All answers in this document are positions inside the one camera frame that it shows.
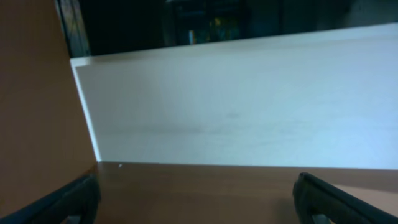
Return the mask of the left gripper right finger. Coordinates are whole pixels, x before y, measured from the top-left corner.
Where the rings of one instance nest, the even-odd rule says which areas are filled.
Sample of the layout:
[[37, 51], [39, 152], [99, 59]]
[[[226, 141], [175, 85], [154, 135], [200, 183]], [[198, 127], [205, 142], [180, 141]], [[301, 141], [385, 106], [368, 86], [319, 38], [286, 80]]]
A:
[[397, 223], [396, 216], [307, 172], [299, 174], [293, 196], [300, 223]]

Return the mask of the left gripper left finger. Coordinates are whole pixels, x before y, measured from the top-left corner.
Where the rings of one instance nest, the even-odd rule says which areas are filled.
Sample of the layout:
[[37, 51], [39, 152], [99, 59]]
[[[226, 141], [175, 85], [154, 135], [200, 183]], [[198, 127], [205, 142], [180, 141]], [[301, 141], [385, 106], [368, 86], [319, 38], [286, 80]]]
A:
[[1, 224], [61, 223], [78, 217], [79, 223], [93, 223], [101, 201], [98, 179], [80, 177], [34, 203], [1, 218]]

